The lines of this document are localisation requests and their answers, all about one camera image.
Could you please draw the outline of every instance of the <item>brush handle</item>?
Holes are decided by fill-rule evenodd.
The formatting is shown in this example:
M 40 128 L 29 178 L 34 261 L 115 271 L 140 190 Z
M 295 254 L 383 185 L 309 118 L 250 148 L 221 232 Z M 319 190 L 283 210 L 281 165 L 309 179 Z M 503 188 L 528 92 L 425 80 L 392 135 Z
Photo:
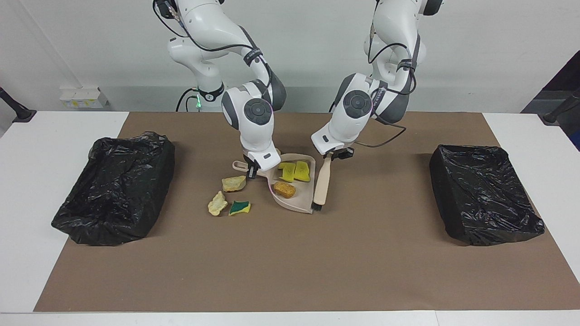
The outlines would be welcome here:
M 324 164 L 318 173 L 318 180 L 316 181 L 316 190 L 314 191 L 314 203 L 318 205 L 326 204 L 326 197 L 328 194 L 328 184 L 330 182 L 330 163 L 332 159 L 327 157 L 324 159 Z

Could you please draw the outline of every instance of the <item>plastic bag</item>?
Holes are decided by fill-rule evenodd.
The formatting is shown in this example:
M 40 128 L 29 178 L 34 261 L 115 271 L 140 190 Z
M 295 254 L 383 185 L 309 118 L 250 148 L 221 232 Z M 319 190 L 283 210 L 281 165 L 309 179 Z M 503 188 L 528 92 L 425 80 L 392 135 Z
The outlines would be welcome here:
M 159 217 L 174 168 L 175 147 L 165 136 L 99 139 L 52 226 L 77 244 L 144 238 Z
M 486 246 L 544 233 L 507 152 L 439 145 L 430 162 L 437 206 L 452 237 Z

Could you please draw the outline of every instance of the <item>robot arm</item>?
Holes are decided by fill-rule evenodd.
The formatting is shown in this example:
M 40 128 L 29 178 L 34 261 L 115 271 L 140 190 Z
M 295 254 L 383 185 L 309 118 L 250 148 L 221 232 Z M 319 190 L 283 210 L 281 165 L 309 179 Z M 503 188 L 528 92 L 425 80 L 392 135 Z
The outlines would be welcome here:
M 250 166 L 248 176 L 280 163 L 272 142 L 273 112 L 282 108 L 286 91 L 249 34 L 234 24 L 216 0 L 157 0 L 168 9 L 187 34 L 173 39 L 168 48 L 172 58 L 188 67 L 198 79 L 202 107 L 220 103 L 227 122 L 240 131 L 244 157 Z M 256 79 L 224 92 L 219 71 L 208 60 L 233 52 L 256 75 Z
M 403 118 L 416 88 L 415 69 L 425 58 L 419 16 L 434 15 L 441 4 L 442 0 L 377 0 L 365 42 L 373 75 L 353 74 L 342 82 L 330 122 L 312 135 L 321 154 L 350 147 L 371 117 L 383 124 Z

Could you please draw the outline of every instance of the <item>electrical outlet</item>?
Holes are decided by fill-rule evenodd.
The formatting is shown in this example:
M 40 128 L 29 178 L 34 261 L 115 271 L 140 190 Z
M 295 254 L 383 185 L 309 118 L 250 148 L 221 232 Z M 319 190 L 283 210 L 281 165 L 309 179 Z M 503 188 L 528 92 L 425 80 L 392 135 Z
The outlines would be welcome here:
M 60 101 L 66 108 L 108 108 L 111 106 L 100 88 L 62 89 Z

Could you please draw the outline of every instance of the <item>black cable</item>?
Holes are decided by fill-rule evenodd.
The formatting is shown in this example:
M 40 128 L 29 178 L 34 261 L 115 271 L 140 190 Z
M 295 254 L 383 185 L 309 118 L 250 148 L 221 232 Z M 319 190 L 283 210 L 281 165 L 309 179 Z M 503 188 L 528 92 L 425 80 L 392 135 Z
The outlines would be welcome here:
M 264 59 L 262 59 L 260 57 L 260 61 L 262 62 L 262 64 L 264 64 L 264 66 L 266 67 L 266 70 L 268 71 L 268 85 L 266 85 L 266 88 L 270 87 L 270 85 L 272 85 L 272 69 L 270 68 L 270 65 L 267 64 Z
M 170 30 L 172 33 L 174 33 L 175 35 L 177 35 L 178 37 L 182 37 L 182 38 L 186 38 L 187 36 L 185 35 L 180 35 L 178 34 L 176 31 L 174 31 L 169 25 L 167 25 L 164 21 L 163 18 L 161 18 L 161 16 L 157 13 L 157 10 L 155 10 L 155 0 L 153 0 L 153 12 L 155 13 L 155 15 L 157 16 L 157 18 L 159 19 L 159 21 L 165 25 L 165 27 L 167 27 L 168 30 Z
M 190 96 L 185 100 L 185 111 L 189 112 L 189 100 L 191 99 L 196 99 L 197 100 L 197 95 L 194 96 Z
M 179 101 L 177 102 L 177 107 L 175 107 L 175 112 L 179 112 L 179 107 L 181 106 L 181 102 L 183 101 L 183 98 L 185 97 L 185 95 L 187 95 L 189 92 L 199 92 L 199 91 L 200 90 L 197 88 L 188 88 L 185 92 L 183 92 L 183 94 L 179 98 Z
M 413 82 L 413 88 L 411 90 L 409 90 L 409 92 L 407 92 L 407 93 L 399 92 L 398 90 L 390 89 L 388 87 L 383 87 L 383 88 L 386 91 L 391 92 L 391 93 L 395 93 L 395 94 L 399 94 L 399 95 L 410 95 L 415 91 L 415 89 L 417 89 L 417 78 L 415 77 L 415 72 L 413 69 L 409 70 L 409 76 L 411 77 L 411 81 Z
M 367 58 L 368 58 L 368 63 L 372 64 L 373 62 L 375 62 L 376 58 L 378 58 L 380 56 L 381 53 L 383 53 L 386 49 L 391 48 L 392 46 L 401 46 L 404 49 L 408 50 L 408 47 L 402 43 L 391 43 L 387 46 L 385 46 L 384 48 L 382 48 L 376 55 L 374 58 L 372 58 L 371 60 L 371 49 L 372 49 L 372 40 L 370 40 L 370 44 L 368 45 L 368 54 L 367 54 Z
M 252 46 L 249 46 L 247 44 L 231 44 L 231 45 L 225 45 L 222 46 L 220 48 L 215 48 L 215 49 L 208 49 L 208 48 L 204 48 L 203 46 L 201 46 L 200 44 L 198 44 L 193 37 L 191 37 L 191 34 L 189 34 L 189 31 L 187 30 L 187 28 L 185 28 L 185 26 L 182 25 L 183 23 L 180 22 L 180 26 L 183 28 L 183 31 L 185 32 L 185 34 L 187 34 L 187 37 L 189 37 L 189 39 L 193 42 L 193 44 L 195 44 L 198 48 L 207 51 L 207 52 L 217 52 L 217 51 L 223 51 L 223 50 L 227 50 L 227 49 L 231 49 L 231 48 L 248 48 L 250 50 L 254 50 L 254 48 Z
M 371 98 L 373 98 L 373 97 L 374 97 L 374 96 L 375 96 L 375 95 L 376 95 L 376 94 L 379 92 L 379 89 L 380 89 L 380 88 L 377 88 L 377 89 L 375 89 L 375 90 L 374 90 L 374 91 L 371 93 Z M 385 141 L 385 142 L 382 142 L 382 143 L 380 143 L 380 144 L 377 144 L 377 145 L 368 145 L 368 144 L 361 143 L 361 142 L 354 142 L 355 144 L 358 144 L 358 145 L 361 145 L 361 146 L 364 146 L 364 147 L 367 147 L 367 148 L 379 148 L 379 147 L 382 147 L 382 146 L 384 146 L 384 145 L 387 145 L 388 143 L 390 143 L 390 142 L 394 141 L 394 140 L 395 140 L 395 139 L 397 139 L 399 136 L 401 136 L 401 135 L 402 135 L 402 134 L 403 134 L 405 131 L 407 131 L 407 127 L 405 127 L 405 126 L 399 126 L 399 125 L 396 125 L 396 124 L 392 124 L 392 123 L 390 123 L 389 121 L 386 121 L 386 120 L 384 120 L 383 118 L 381 118 L 381 117 L 380 117 L 380 116 L 379 116 L 379 115 L 376 113 L 376 108 L 375 108 L 375 107 L 373 107 L 373 108 L 372 108 L 372 113 L 371 113 L 371 116 L 373 116 L 373 115 L 376 117 L 375 119 L 376 119 L 376 120 L 378 120 L 379 122 L 381 122 L 382 124 L 385 124 L 385 125 L 388 125 L 388 126 L 393 126 L 393 127 L 395 127 L 395 128 L 399 128 L 399 129 L 401 129 L 401 131 L 400 131 L 398 134 L 396 134 L 396 135 L 394 135 L 393 137 L 391 137 L 389 140 L 387 140 L 387 141 Z
M 377 2 L 376 2 L 375 13 L 376 13 L 376 10 L 377 10 L 378 7 L 379 7 L 379 0 L 377 0 Z M 401 46 L 404 49 L 406 49 L 407 52 L 409 52 L 409 48 L 406 45 L 404 45 L 402 43 L 392 43 L 392 44 L 389 44 L 389 45 L 385 46 L 384 48 L 382 48 L 375 55 L 375 57 L 372 58 L 372 60 L 371 60 L 372 35 L 370 35 L 369 36 L 369 40 L 368 40 L 368 53 L 367 53 L 367 61 L 368 61 L 368 64 L 372 64 L 373 62 L 375 62 L 375 60 L 380 56 L 381 53 L 383 53 L 386 49 L 391 48 L 392 46 Z M 394 90 L 394 89 L 391 89 L 391 88 L 388 88 L 388 87 L 386 87 L 384 89 L 386 91 L 388 91 L 388 92 L 395 93 L 395 94 L 399 94 L 399 95 L 410 95 L 411 93 L 413 93 L 415 91 L 415 89 L 417 89 L 417 78 L 415 77 L 415 70 L 414 70 L 414 68 L 409 68 L 409 75 L 411 76 L 411 81 L 413 82 L 413 88 L 409 92 L 404 93 L 404 92 L 400 92 L 398 90 Z

